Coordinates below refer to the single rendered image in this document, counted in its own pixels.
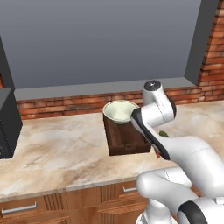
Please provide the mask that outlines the pale green bowl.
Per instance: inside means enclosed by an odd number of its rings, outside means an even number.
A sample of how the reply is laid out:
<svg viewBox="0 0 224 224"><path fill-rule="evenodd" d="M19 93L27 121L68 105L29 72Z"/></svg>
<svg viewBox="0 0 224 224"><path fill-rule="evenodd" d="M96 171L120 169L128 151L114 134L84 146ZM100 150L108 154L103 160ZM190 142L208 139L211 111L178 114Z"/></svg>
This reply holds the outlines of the pale green bowl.
<svg viewBox="0 0 224 224"><path fill-rule="evenodd" d="M102 109L102 113L112 122L125 124L130 121L131 113L139 106L133 101L115 100L108 102Z"/></svg>

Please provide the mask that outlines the dark brown wooden tray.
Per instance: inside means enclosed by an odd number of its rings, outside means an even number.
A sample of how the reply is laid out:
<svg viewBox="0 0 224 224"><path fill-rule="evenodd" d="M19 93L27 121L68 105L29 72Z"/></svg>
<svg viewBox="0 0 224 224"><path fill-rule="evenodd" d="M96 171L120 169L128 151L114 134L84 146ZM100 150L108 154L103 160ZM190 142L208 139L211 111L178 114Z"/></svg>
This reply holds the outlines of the dark brown wooden tray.
<svg viewBox="0 0 224 224"><path fill-rule="evenodd" d="M103 123L110 156L151 151L151 144L133 127L131 122L117 124L104 116Z"/></svg>

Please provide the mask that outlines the wooden drawer front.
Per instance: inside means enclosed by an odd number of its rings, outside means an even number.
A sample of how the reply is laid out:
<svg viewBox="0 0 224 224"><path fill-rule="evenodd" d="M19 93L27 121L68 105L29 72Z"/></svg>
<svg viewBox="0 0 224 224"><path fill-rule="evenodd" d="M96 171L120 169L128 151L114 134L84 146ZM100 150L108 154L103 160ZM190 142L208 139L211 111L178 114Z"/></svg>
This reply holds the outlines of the wooden drawer front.
<svg viewBox="0 0 224 224"><path fill-rule="evenodd" d="M12 206L12 207L22 207L22 206L29 206L34 204L35 202L38 203L38 207L36 209L18 212L18 213L10 213L10 214L1 214L2 207ZM9 218L9 217L16 217L19 215L27 215L27 214L40 214L41 212L46 211L46 205L44 202L44 197L34 197L28 199L16 199L12 201L0 202L0 217L1 218Z"/></svg>
<svg viewBox="0 0 224 224"><path fill-rule="evenodd" d="M122 201L122 200L136 200L140 202L146 202L147 199L143 198L137 190L131 192L124 192L123 190L127 189L136 189L136 181L128 181L114 184L114 198L113 201Z"/></svg>

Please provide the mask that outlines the black appliance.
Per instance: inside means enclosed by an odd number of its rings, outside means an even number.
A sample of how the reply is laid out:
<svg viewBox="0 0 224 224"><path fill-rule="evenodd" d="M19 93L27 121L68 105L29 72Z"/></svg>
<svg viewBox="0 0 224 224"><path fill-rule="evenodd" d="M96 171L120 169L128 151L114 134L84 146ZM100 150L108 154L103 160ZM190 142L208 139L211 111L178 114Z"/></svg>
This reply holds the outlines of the black appliance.
<svg viewBox="0 0 224 224"><path fill-rule="evenodd" d="M22 126L14 90L0 88L0 159L13 157Z"/></svg>

